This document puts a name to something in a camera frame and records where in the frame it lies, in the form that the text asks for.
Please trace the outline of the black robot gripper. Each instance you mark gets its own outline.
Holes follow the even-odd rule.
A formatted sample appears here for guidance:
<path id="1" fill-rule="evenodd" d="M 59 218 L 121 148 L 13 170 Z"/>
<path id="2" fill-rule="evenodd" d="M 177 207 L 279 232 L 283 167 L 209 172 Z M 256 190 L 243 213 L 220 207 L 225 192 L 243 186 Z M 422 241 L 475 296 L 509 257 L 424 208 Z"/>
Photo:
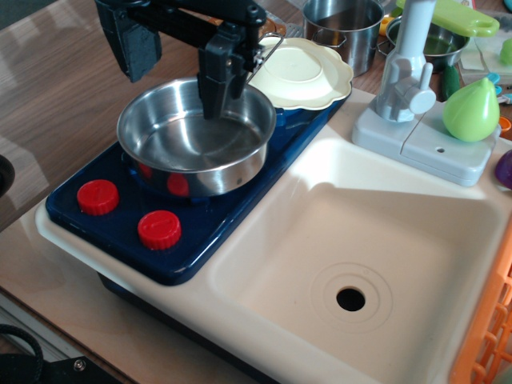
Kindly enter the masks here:
<path id="1" fill-rule="evenodd" d="M 240 98 L 261 62 L 266 11 L 253 1 L 95 1 L 102 31 L 125 76 L 137 82 L 162 56 L 158 32 L 198 49 L 205 119 Z"/>

